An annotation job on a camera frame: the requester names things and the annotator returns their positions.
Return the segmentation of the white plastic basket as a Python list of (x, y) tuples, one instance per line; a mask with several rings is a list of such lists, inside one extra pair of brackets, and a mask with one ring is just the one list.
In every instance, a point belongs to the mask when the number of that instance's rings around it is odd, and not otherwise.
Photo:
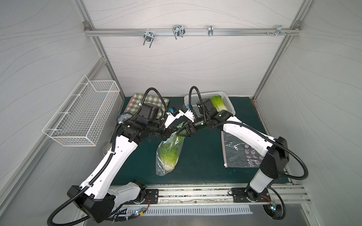
[[(212, 98), (214, 96), (221, 96), (223, 104), (226, 106), (227, 111), (230, 112), (233, 115), (236, 114), (232, 102), (230, 101), (229, 97), (224, 92), (222, 92), (222, 91), (213, 91), (213, 92), (201, 93), (202, 99)], [(192, 94), (191, 95), (191, 105), (194, 108), (195, 115), (197, 117), (200, 117), (202, 115), (202, 113), (199, 111), (199, 107), (197, 106), (197, 102), (199, 102), (198, 95), (197, 94)]]

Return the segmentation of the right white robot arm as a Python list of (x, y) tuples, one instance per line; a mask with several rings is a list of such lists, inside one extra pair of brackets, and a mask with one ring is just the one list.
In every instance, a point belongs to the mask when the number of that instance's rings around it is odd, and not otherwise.
[(244, 141), (263, 157), (259, 170), (242, 192), (249, 201), (256, 202), (268, 186), (282, 175), (289, 162), (286, 140), (267, 136), (226, 110), (218, 111), (210, 99), (200, 101), (199, 109), (203, 112), (201, 117), (197, 117), (190, 106), (184, 105), (179, 110), (182, 116), (188, 118), (183, 127), (187, 136), (205, 127), (218, 128)]

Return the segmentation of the pink dotted zipper bag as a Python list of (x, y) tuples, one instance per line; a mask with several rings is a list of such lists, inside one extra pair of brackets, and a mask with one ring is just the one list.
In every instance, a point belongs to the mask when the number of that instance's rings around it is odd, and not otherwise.
[(264, 157), (250, 145), (226, 132), (221, 139), (225, 168), (259, 168)]

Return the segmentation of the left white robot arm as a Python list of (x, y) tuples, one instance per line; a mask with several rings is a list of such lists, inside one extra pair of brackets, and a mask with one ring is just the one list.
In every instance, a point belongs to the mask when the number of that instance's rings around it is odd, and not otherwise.
[(64, 207), (74, 203), (86, 214), (83, 220), (92, 219), (101, 223), (115, 214), (124, 203), (143, 201), (146, 187), (138, 181), (131, 181), (116, 190), (110, 189), (110, 186), (128, 157), (145, 138), (159, 135), (167, 140), (176, 132), (173, 122), (182, 113), (171, 108), (163, 116), (157, 117), (158, 111), (158, 106), (143, 103), (135, 115), (119, 116), (111, 149), (81, 185), (69, 188), (69, 200), (64, 203)]

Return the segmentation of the clear blue zipper bag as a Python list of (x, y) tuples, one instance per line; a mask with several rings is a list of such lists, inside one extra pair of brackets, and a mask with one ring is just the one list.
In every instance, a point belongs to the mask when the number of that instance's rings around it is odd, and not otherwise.
[(156, 151), (156, 175), (165, 176), (172, 172), (181, 155), (185, 137), (174, 132), (167, 141), (162, 141)]

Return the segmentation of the chinese cabbage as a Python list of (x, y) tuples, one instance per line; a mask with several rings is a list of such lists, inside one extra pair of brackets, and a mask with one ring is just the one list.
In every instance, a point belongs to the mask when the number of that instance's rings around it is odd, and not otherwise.
[(170, 142), (162, 142), (159, 147), (159, 160), (164, 174), (174, 170), (179, 159), (179, 148), (172, 148)]
[(169, 138), (170, 144), (172, 148), (181, 148), (184, 142), (185, 137), (178, 137), (176, 135), (177, 132), (173, 133)]
[(227, 107), (224, 104), (221, 96), (211, 97), (210, 101), (212, 102), (213, 106), (217, 109), (218, 112), (220, 112), (222, 110), (227, 111)]

